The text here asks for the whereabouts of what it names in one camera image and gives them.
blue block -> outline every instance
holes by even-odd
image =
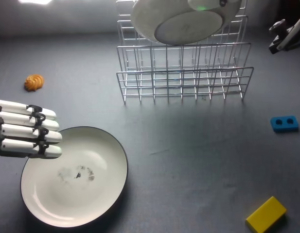
[[[291,132],[298,131],[299,124],[294,116],[273,117],[271,125],[274,132]]]

dish rack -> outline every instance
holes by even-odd
[[[250,43],[244,43],[247,0],[224,29],[197,43],[169,46],[140,36],[130,22],[137,0],[116,2],[121,71],[116,73],[124,103],[127,97],[199,97],[238,94],[243,100],[253,73],[246,67]]]

wall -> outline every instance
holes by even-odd
[[[0,36],[115,32],[116,0],[53,0],[48,5],[0,0]],[[250,26],[270,25],[276,0],[248,0]]]

gray tabletop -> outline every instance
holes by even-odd
[[[300,132],[275,134],[270,119],[300,124],[300,48],[271,55],[272,38],[249,31],[255,71],[246,99],[128,99],[115,72],[117,35],[0,40],[0,99],[54,110],[60,128],[93,126],[124,146],[127,186],[113,208],[75,229],[35,219],[20,194],[26,159],[0,157],[0,233],[248,233],[245,219],[269,197],[287,209],[281,233],[300,232]],[[42,89],[25,78],[41,73]]]

yellow block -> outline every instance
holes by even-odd
[[[275,197],[271,197],[246,222],[255,233],[263,233],[285,213],[286,208]]]

